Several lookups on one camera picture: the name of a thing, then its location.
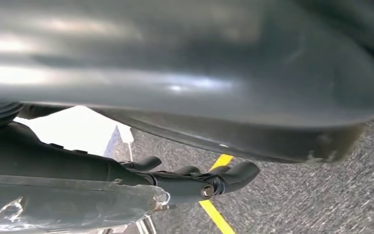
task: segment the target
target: yellow road line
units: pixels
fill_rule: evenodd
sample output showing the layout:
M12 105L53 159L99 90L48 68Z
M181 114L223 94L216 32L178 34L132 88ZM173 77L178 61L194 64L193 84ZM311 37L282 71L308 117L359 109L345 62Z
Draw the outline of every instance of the yellow road line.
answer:
M216 167L228 165L232 158L233 156L230 155L220 155L219 159L214 163L210 170L213 170ZM226 222L220 212L217 211L210 200L200 201L199 203L223 234L235 234L234 230Z
M232 159L233 159L233 156L230 156L230 155L220 155L219 159L210 168L210 171L213 170L216 167L228 165Z

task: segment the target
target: bolt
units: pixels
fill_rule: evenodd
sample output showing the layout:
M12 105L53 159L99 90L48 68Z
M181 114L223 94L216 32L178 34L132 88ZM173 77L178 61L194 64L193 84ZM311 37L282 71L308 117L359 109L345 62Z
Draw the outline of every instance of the bolt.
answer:
M213 196L213 194L214 194L214 187L211 184L206 184L201 189L201 197L203 197L204 199L209 199L210 197Z

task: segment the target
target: plastic wrap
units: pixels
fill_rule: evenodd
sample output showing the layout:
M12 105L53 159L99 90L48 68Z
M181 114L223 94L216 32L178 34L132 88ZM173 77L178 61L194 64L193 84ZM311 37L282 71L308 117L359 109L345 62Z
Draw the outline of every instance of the plastic wrap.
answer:
M168 201L155 186L0 175L0 232L50 233L129 224Z

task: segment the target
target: gray asphalt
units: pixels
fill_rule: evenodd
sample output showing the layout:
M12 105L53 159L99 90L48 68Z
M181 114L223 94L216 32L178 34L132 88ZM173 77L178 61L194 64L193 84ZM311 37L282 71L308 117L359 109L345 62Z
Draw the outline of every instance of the gray asphalt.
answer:
M219 157L138 130L133 134L134 158L158 156L158 170L194 165L204 171ZM127 145L118 140L113 154L128 159ZM212 200L236 233L374 234L374 124L344 163L257 164L262 172L249 186ZM197 203L152 218L159 234L221 233Z

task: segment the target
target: yellow painted stripe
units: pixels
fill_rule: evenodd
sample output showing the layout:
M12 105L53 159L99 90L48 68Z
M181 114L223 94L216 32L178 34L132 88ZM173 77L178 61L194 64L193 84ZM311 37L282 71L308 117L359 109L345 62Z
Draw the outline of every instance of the yellow painted stripe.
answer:
M214 163L210 170L213 170L216 167L228 165L232 158L233 156L230 155L220 155L219 159ZM234 230L226 222L220 212L217 211L210 200L200 201L199 203L223 234L235 234Z
M219 159L210 168L210 171L213 170L216 167L228 165L232 159L233 159L233 156L230 156L230 155L220 155Z
M210 200L200 201L199 203L223 234L235 233Z

